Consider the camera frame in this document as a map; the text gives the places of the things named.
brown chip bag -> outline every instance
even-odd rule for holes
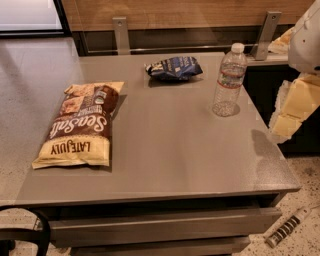
[[[79,164],[109,166],[111,117],[123,82],[71,85],[33,169]]]

bottle cap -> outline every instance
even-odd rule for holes
[[[231,47],[231,51],[234,53],[243,53],[244,51],[244,45],[241,43],[235,43]]]

metal bracket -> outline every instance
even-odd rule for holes
[[[251,55],[255,60],[265,60],[268,56],[268,46],[276,30],[281,12],[267,12],[266,19],[260,30],[257,43],[251,50]]]
[[[113,17],[113,29],[119,55],[130,54],[129,34],[126,17]]]

water bottle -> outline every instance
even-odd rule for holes
[[[212,111],[218,116],[231,116],[239,97],[247,69],[244,45],[235,43],[221,61]]]

countertop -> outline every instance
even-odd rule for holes
[[[2,41],[0,156],[23,171],[16,205],[117,202],[292,192],[300,188],[251,99],[236,115],[210,109],[222,53],[194,53],[204,73],[179,85],[154,80],[144,64],[178,56],[77,56],[71,39]],[[31,162],[72,83],[124,81],[113,121],[111,167],[46,168]]]

